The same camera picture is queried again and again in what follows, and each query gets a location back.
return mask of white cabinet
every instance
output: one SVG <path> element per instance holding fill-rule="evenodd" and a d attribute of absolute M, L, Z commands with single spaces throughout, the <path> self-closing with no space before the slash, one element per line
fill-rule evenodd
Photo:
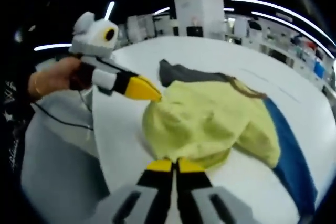
<path fill-rule="evenodd" d="M 313 72 L 311 72 L 310 74 L 310 81 L 315 87 L 317 87 L 320 91 L 322 91 L 324 81 Z"/>
<path fill-rule="evenodd" d="M 307 80 L 311 79 L 312 72 L 302 60 L 294 59 L 293 70 Z"/>
<path fill-rule="evenodd" d="M 260 52 L 260 42 L 251 38 L 242 38 L 241 43 L 243 47 L 247 47 Z"/>
<path fill-rule="evenodd" d="M 248 22 L 245 17 L 237 17 L 234 26 L 234 35 L 240 38 L 246 38 Z"/>

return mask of human hand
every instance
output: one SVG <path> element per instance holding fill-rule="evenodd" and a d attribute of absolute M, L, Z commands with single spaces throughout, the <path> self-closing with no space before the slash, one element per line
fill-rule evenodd
<path fill-rule="evenodd" d="M 28 84 L 29 94 L 38 100 L 55 91 L 70 89 L 70 82 L 76 78 L 74 74 L 79 69 L 80 63 L 79 59 L 69 57 L 54 64 L 48 70 L 33 73 Z"/>

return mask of wrist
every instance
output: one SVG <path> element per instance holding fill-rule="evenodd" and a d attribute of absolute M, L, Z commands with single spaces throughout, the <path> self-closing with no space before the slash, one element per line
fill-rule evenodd
<path fill-rule="evenodd" d="M 43 72 L 35 72 L 29 78 L 28 93 L 34 101 L 41 99 L 45 95 L 43 88 L 39 86 L 39 83 L 44 79 L 43 75 Z"/>

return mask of white tabletop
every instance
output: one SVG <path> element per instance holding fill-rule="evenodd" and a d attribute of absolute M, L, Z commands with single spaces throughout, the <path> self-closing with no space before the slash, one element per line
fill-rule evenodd
<path fill-rule="evenodd" d="M 241 37 L 237 37 L 236 35 L 233 35 L 233 34 L 229 34 L 229 33 L 226 33 L 227 36 L 230 36 L 230 37 L 236 37 L 236 38 L 241 38 Z M 292 59 L 292 60 L 299 60 L 299 61 L 302 61 L 301 59 L 299 59 L 293 52 L 290 52 L 289 50 L 284 50 L 278 46 L 276 46 L 274 43 L 271 43 L 265 39 L 262 39 L 260 41 L 260 44 L 265 46 L 265 47 L 268 47 L 272 50 L 275 50 L 283 55 L 285 55 L 286 57 Z M 336 100 L 336 92 L 331 88 L 331 86 L 324 80 L 322 79 L 322 82 L 324 84 L 324 86 L 326 87 L 326 89 L 329 91 L 329 94 L 328 94 L 328 97 L 333 100 L 332 104 L 335 104 L 335 100 Z"/>
<path fill-rule="evenodd" d="M 306 157 L 318 189 L 317 205 L 336 174 L 336 123 L 324 95 L 291 68 L 264 54 L 219 40 L 162 37 L 114 52 L 116 62 L 151 79 L 162 59 L 172 64 L 237 77 L 266 93 L 287 118 Z M 110 191 L 135 184 L 153 160 L 141 130 L 149 104 L 94 89 L 94 132 L 102 170 Z M 293 200 L 273 172 L 260 161 L 233 150 L 227 162 L 210 171 L 214 185 L 224 186 L 253 209 L 261 223 L 297 223 Z M 167 223 L 180 223 L 172 212 Z"/>

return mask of blue container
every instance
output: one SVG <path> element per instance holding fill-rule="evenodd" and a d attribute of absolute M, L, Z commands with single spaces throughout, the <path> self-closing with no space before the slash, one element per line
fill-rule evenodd
<path fill-rule="evenodd" d="M 320 77 L 321 79 L 323 79 L 324 72 L 325 72 L 324 66 L 319 61 L 316 61 L 315 62 L 315 67 L 314 67 L 314 73 L 318 77 Z"/>

